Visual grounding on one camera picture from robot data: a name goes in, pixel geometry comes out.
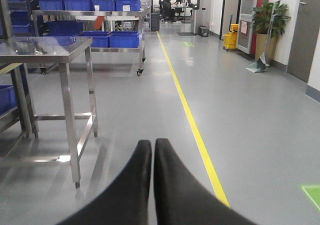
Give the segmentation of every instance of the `green floor marker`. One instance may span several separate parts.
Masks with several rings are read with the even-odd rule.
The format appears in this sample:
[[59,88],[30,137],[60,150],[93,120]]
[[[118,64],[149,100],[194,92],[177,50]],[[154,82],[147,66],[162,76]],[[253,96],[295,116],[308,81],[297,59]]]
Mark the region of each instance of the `green floor marker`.
[[320,185],[301,185],[301,189],[320,212]]
[[194,45],[190,41],[181,41],[180,43],[182,46],[184,46],[186,48],[193,48],[194,47]]

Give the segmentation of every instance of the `potted plant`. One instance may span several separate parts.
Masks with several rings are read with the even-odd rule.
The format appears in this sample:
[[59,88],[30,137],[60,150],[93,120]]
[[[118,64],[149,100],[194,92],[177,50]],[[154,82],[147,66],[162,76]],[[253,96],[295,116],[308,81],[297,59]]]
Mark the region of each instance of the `potted plant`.
[[261,6],[253,8],[254,14],[252,18],[252,26],[253,31],[257,33],[255,50],[256,60],[260,57],[265,48],[273,6],[274,19],[271,30],[271,39],[269,46],[266,49],[266,59],[268,63],[270,63],[274,57],[278,36],[281,36],[285,33],[284,27],[286,26],[286,21],[291,17],[285,15],[285,13],[288,11],[288,4],[284,3],[280,5],[280,2],[281,0],[276,2],[268,2],[267,0],[263,0]]

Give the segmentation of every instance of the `yellow floor line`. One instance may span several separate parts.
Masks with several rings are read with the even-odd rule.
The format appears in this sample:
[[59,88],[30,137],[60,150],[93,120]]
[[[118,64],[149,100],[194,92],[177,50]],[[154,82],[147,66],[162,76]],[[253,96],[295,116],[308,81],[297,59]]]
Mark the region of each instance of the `yellow floor line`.
[[215,169],[215,167],[214,167],[214,165],[213,165],[213,163],[211,161],[211,158],[210,158],[209,153],[207,151],[207,148],[206,148],[206,145],[204,143],[204,140],[203,140],[203,138],[201,136],[201,133],[200,133],[200,131],[198,129],[198,126],[196,124],[196,121],[194,119],[194,116],[193,116],[193,114],[192,114],[192,112],[190,110],[190,107],[188,105],[187,99],[186,99],[186,97],[184,95],[184,92],[182,91],[182,88],[180,86],[180,83],[179,83],[179,80],[177,78],[176,72],[174,70],[174,67],[172,66],[171,60],[170,60],[169,55],[167,53],[167,50],[165,48],[165,45],[164,45],[164,43],[163,43],[163,41],[161,39],[161,36],[160,36],[159,32],[157,31],[156,33],[158,35],[158,38],[159,38],[159,41],[160,41],[164,56],[166,58],[168,66],[170,68],[170,71],[171,71],[171,74],[172,74],[176,89],[177,89],[177,91],[179,93],[179,96],[180,96],[180,99],[181,99],[185,114],[186,114],[187,119],[189,121],[189,124],[191,126],[191,129],[192,129],[192,132],[193,132],[193,136],[194,136],[195,141],[196,141],[196,143],[198,145],[198,148],[199,148],[199,151],[200,151],[200,154],[201,154],[205,169],[206,169],[206,171],[208,173],[208,176],[209,176],[209,179],[211,181],[211,184],[212,184],[213,190],[215,192],[215,195],[222,203],[224,203],[226,206],[228,206],[230,208],[230,204],[228,202],[227,196],[226,196],[225,191],[224,191],[224,189],[222,187],[220,179],[219,179],[219,177],[217,175],[216,169]]

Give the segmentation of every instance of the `plant pot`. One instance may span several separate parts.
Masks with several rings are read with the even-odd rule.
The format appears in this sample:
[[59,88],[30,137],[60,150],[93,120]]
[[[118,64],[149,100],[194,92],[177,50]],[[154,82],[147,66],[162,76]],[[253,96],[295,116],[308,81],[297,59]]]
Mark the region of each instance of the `plant pot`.
[[[255,44],[255,60],[257,61],[261,54],[264,52],[265,44],[266,44],[267,35],[257,33],[256,34],[256,44]],[[266,62],[270,64],[271,61],[274,59],[276,45],[277,45],[278,37],[273,37],[270,39],[269,45],[266,48],[265,55],[266,55]]]

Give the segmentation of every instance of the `cart wheel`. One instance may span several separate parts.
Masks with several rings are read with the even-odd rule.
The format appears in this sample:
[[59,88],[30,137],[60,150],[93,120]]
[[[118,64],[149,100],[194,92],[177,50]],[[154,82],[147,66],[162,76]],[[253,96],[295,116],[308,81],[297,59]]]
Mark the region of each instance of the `cart wheel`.
[[47,74],[47,69],[46,68],[40,68],[41,74],[45,75]]
[[144,71],[143,69],[138,69],[138,70],[136,71],[136,74],[137,74],[138,76],[141,76],[141,74],[142,74],[143,71]]

